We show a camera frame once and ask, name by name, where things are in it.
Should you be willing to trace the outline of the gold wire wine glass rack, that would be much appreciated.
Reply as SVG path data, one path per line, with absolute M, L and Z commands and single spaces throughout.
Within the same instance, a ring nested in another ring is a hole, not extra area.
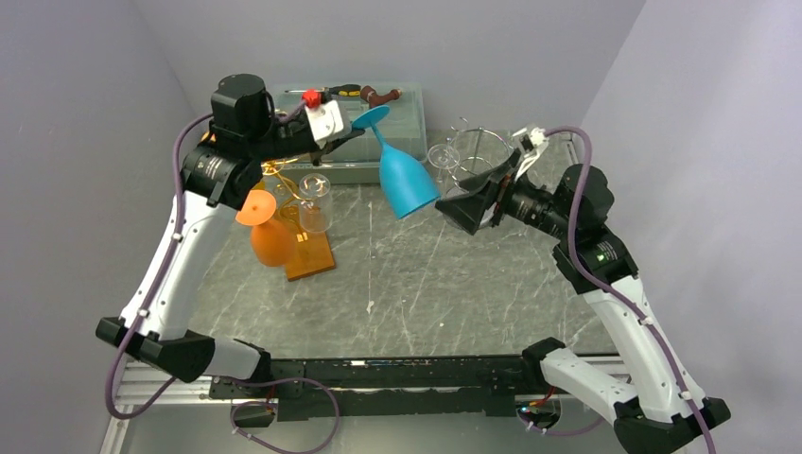
M 327 231 L 310 233 L 299 221 L 299 202 L 302 200 L 299 182 L 292 180 L 284 171 L 295 162 L 295 159 L 289 159 L 261 164 L 265 187 L 279 200 L 278 217 L 295 236 L 294 255 L 284 265 L 289 282 L 331 271 L 336 267 Z

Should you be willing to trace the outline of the clear stemless glass front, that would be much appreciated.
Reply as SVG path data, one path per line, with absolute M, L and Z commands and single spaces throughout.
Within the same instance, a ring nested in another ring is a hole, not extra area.
M 324 233 L 333 223 L 331 183 L 322 174 L 311 173 L 299 181 L 299 221 L 310 233 Z

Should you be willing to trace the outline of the small clear cup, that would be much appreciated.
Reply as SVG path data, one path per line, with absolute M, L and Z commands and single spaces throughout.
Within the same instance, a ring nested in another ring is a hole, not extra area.
M 460 163 L 459 153 L 446 143 L 437 144 L 428 150 L 427 161 L 438 189 L 444 194 L 454 182 L 454 172 Z

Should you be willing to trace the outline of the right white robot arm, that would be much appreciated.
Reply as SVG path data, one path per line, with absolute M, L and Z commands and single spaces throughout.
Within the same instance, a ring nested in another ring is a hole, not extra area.
M 675 453 L 699 438 L 710 442 L 712 429 L 730 418 L 730 410 L 706 395 L 667 341 L 634 258 L 607 227 L 614 197 L 603 172 L 570 166 L 549 191 L 518 169 L 513 155 L 464 180 L 460 194 L 435 207 L 468 234 L 514 218 L 555 238 L 559 272 L 601 320 L 630 377 L 622 382 L 548 338 L 522 352 L 525 387 L 570 393 L 612 426 L 629 453 Z

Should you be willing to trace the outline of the silver wire cup rack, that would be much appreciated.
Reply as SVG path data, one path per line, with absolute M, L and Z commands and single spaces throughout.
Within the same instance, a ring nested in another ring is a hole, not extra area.
M 453 184 L 444 194 L 440 192 L 443 198 L 462 192 L 461 180 L 500 165 L 513 149 L 509 131 L 491 130 L 482 125 L 474 125 L 464 117 L 451 127 L 443 143 L 450 145 L 460 155 Z

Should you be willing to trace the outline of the blue plastic wine glass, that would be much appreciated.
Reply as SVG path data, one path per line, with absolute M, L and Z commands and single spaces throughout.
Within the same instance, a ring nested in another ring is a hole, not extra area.
M 393 147 L 378 124 L 389 114 L 387 105 L 362 113 L 352 122 L 353 129 L 370 130 L 380 145 L 379 184 L 397 219 L 403 219 L 434 203 L 440 192 L 425 166 L 403 150 Z

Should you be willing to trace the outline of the orange plastic wine glass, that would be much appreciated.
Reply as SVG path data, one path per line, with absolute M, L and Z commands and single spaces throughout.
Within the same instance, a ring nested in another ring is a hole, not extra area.
M 277 218 L 275 197 L 264 189 L 249 192 L 235 221 L 251 228 L 250 241 L 256 259 L 267 267 L 282 267 L 293 257 L 295 236 Z

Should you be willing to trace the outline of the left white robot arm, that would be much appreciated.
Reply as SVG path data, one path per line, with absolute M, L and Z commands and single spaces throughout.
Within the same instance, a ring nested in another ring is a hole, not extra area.
M 257 397 L 270 388 L 270 354 L 188 327 L 201 280 L 264 163 L 325 154 L 354 133 L 336 96 L 310 90 L 295 110 L 278 113 L 264 80 L 253 74 L 222 79 L 198 123 L 207 126 L 206 136 L 188 152 L 173 151 L 172 208 L 146 274 L 123 311 L 98 322 L 96 336 L 119 355 L 183 382 L 230 377 Z

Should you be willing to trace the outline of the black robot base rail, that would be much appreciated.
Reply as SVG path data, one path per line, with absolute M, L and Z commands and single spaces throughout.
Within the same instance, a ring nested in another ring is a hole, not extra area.
M 248 389 L 214 378 L 213 400 L 261 400 L 279 422 L 332 416 L 479 413 L 516 417 L 558 411 L 559 388 L 535 377 L 519 355 L 400 358 L 286 358 L 271 364 L 274 384 Z

